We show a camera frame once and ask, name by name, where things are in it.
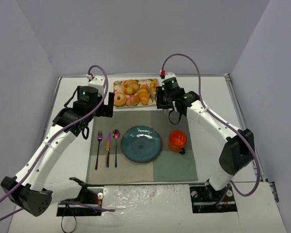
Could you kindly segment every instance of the fork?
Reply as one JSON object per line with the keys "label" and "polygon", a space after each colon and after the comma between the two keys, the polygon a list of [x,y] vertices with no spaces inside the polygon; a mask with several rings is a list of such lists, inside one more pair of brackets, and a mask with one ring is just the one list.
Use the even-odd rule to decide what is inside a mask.
{"label": "fork", "polygon": [[98,169],[99,146],[100,146],[100,142],[102,141],[102,131],[101,130],[98,131],[97,141],[98,141],[98,150],[97,150],[97,158],[96,158],[95,170]]}

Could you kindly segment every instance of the teal ceramic plate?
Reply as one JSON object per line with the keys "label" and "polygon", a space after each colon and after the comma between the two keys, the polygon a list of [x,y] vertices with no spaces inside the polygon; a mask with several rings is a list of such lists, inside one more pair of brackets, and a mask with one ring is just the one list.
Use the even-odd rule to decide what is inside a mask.
{"label": "teal ceramic plate", "polygon": [[122,136],[122,152],[137,163],[147,163],[155,159],[162,150],[160,135],[148,126],[134,126]]}

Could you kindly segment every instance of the white table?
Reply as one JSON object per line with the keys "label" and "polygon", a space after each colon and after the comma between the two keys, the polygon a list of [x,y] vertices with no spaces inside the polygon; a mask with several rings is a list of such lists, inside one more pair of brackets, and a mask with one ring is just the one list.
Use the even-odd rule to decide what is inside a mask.
{"label": "white table", "polygon": [[[144,78],[134,75],[134,79]],[[129,75],[111,75],[109,91],[116,80],[131,78]],[[196,77],[178,77],[178,83],[186,91],[197,92]],[[71,97],[77,85],[87,85],[86,78],[62,78],[51,121]],[[239,126],[235,109],[224,77],[202,77],[202,94],[206,103],[231,124]],[[115,109],[115,111],[141,111],[144,108]],[[201,126],[189,120],[191,140],[195,156],[198,181],[205,182],[218,166],[222,148]],[[47,183],[67,180],[75,176],[86,179],[91,138],[78,137],[62,154],[51,171]],[[255,175],[248,165],[234,178],[239,188],[246,192],[253,187]],[[243,198],[235,194],[238,213],[192,214],[189,187],[186,184],[151,186],[105,186],[103,207],[115,208],[115,213],[100,217],[79,217],[75,232],[272,232],[284,233],[279,211],[267,183],[261,183],[252,196]],[[10,233],[62,232],[60,217],[56,217],[57,205],[50,206],[40,217],[25,211],[13,217]]]}

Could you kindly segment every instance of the iridescent spoon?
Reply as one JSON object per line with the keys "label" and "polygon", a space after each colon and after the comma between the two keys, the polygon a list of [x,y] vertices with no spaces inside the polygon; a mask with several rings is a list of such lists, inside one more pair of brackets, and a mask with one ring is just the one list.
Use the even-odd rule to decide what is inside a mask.
{"label": "iridescent spoon", "polygon": [[116,154],[117,154],[117,140],[120,137],[120,131],[119,130],[113,130],[112,134],[113,134],[113,138],[115,139],[115,167],[117,167],[117,157],[116,157]]}

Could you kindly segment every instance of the red cup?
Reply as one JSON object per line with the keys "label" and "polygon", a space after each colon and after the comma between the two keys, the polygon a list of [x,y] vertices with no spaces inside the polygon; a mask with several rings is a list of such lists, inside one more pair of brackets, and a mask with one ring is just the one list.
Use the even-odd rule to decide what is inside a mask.
{"label": "red cup", "polygon": [[180,154],[185,154],[184,145],[186,143],[186,135],[180,130],[172,131],[169,134],[168,147],[171,151],[179,152]]}

